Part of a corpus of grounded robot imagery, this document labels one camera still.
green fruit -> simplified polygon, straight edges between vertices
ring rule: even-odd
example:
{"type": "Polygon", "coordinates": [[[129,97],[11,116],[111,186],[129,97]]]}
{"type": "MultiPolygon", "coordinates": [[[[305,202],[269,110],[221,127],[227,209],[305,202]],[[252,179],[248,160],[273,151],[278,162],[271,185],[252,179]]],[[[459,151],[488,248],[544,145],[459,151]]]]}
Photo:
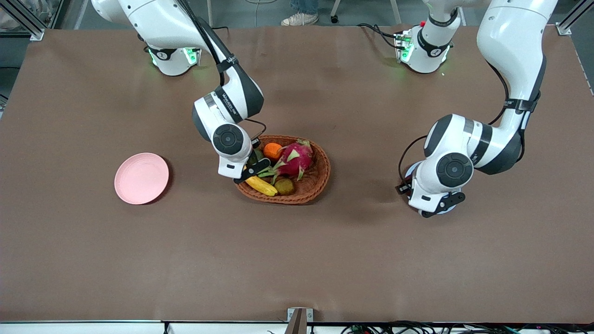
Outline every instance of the green fruit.
{"type": "Polygon", "coordinates": [[[276,181],[274,187],[279,191],[279,194],[283,196],[292,195],[295,193],[295,185],[293,184],[293,181],[289,179],[281,179],[276,181]]]}
{"type": "Polygon", "coordinates": [[[256,152],[256,157],[258,157],[258,161],[264,159],[264,154],[260,149],[255,149],[254,152],[256,152]]]}

dragon fruit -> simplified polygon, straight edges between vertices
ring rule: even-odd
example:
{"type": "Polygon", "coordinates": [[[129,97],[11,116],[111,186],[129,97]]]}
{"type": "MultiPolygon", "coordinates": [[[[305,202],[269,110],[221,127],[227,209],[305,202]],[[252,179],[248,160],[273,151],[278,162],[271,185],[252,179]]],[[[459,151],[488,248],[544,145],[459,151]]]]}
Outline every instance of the dragon fruit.
{"type": "Polygon", "coordinates": [[[283,155],[281,155],[276,165],[259,176],[274,175],[272,184],[280,175],[297,176],[297,181],[299,181],[303,177],[305,170],[311,165],[313,156],[314,151],[311,149],[309,141],[298,139],[297,142],[284,147],[283,155]]]}

wire bundle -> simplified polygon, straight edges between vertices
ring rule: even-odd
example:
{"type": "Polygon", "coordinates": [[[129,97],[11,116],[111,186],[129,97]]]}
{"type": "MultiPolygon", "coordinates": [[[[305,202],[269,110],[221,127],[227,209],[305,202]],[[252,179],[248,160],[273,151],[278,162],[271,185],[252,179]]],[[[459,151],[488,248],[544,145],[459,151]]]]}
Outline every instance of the wire bundle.
{"type": "Polygon", "coordinates": [[[359,23],[359,24],[357,24],[357,27],[366,27],[366,28],[369,28],[369,29],[371,29],[371,30],[372,30],[374,33],[376,33],[376,34],[379,34],[379,35],[381,36],[381,38],[383,38],[383,39],[384,39],[384,41],[386,41],[386,43],[387,43],[388,45],[390,45],[392,48],[395,48],[395,49],[398,49],[398,50],[404,50],[404,48],[403,48],[402,46],[397,46],[397,45],[395,45],[394,43],[390,43],[390,41],[389,41],[389,40],[386,38],[386,37],[389,37],[389,38],[394,38],[394,34],[401,33],[402,31],[399,31],[399,32],[397,32],[397,33],[394,33],[394,34],[389,34],[389,33],[386,33],[386,32],[384,32],[384,31],[381,31],[380,27],[379,27],[377,24],[374,24],[374,25],[372,26],[372,25],[370,25],[370,24],[367,24],[367,23],[359,23]]]}
{"type": "MultiPolygon", "coordinates": [[[[180,6],[182,7],[182,9],[186,12],[186,14],[188,14],[188,16],[190,17],[190,20],[192,20],[192,23],[194,23],[194,27],[196,27],[196,29],[198,30],[198,33],[204,40],[204,43],[206,43],[206,46],[208,47],[208,51],[213,56],[214,62],[217,65],[219,65],[220,64],[219,57],[217,56],[217,53],[214,50],[213,44],[211,43],[208,35],[206,35],[206,32],[204,31],[202,24],[200,24],[200,22],[198,22],[198,19],[196,18],[196,15],[192,11],[192,8],[190,8],[188,1],[187,0],[178,0],[178,2],[180,4],[180,6]]],[[[225,75],[223,74],[222,71],[219,72],[219,81],[220,81],[219,84],[221,86],[223,86],[225,84],[225,75]]]]}
{"type": "Polygon", "coordinates": [[[410,321],[398,321],[379,326],[368,326],[365,324],[353,324],[344,328],[341,334],[438,334],[435,330],[436,327],[441,327],[439,334],[451,334],[455,329],[465,329],[462,331],[456,330],[456,334],[519,334],[523,329],[540,329],[548,330],[551,334],[571,334],[571,333],[582,333],[588,334],[587,330],[594,327],[594,323],[590,323],[583,327],[576,324],[568,325],[569,329],[563,329],[558,326],[551,324],[537,324],[529,323],[519,328],[511,328],[508,326],[498,325],[495,327],[487,327],[482,324],[476,323],[454,323],[446,324],[442,326],[437,323],[420,323],[410,321]],[[394,332],[394,328],[402,328],[398,332],[394,332]]]}

kiwi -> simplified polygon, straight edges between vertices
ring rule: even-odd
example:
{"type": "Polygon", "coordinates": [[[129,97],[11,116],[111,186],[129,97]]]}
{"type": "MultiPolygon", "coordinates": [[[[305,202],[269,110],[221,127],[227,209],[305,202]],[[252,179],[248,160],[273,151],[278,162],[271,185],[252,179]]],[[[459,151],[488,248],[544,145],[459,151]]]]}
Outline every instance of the kiwi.
{"type": "Polygon", "coordinates": [[[276,181],[274,187],[279,191],[279,194],[283,196],[292,195],[295,193],[295,185],[293,181],[289,179],[280,179],[276,181]]]}

table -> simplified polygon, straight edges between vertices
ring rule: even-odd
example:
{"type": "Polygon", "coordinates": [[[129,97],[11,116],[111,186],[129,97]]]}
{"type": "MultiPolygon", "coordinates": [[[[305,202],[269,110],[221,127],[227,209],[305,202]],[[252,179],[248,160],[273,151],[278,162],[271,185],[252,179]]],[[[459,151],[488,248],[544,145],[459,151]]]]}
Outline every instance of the table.
{"type": "Polygon", "coordinates": [[[0,320],[276,320],[296,305],[322,321],[592,320],[594,103],[569,38],[545,32],[521,163],[477,173],[462,205],[424,219],[394,189],[403,149],[443,115],[488,121],[503,102],[476,28],[429,75],[356,27],[220,35],[265,94],[268,133],[327,151],[319,200],[260,204],[217,176],[191,120],[211,61],[166,77],[134,31],[49,30],[0,121],[0,320]],[[148,206],[113,190],[139,152],[174,175],[148,206]]]}

